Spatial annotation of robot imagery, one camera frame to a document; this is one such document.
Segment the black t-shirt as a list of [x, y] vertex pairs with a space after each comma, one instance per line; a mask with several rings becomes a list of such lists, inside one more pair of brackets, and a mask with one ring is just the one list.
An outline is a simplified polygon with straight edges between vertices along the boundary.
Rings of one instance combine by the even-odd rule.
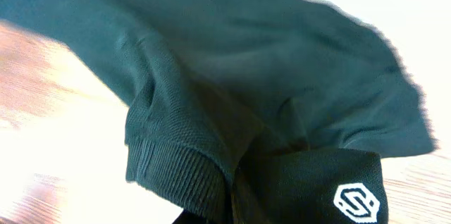
[[381, 159], [433, 151], [371, 28], [309, 0], [1, 0], [128, 105], [126, 179], [179, 223], [387, 223]]

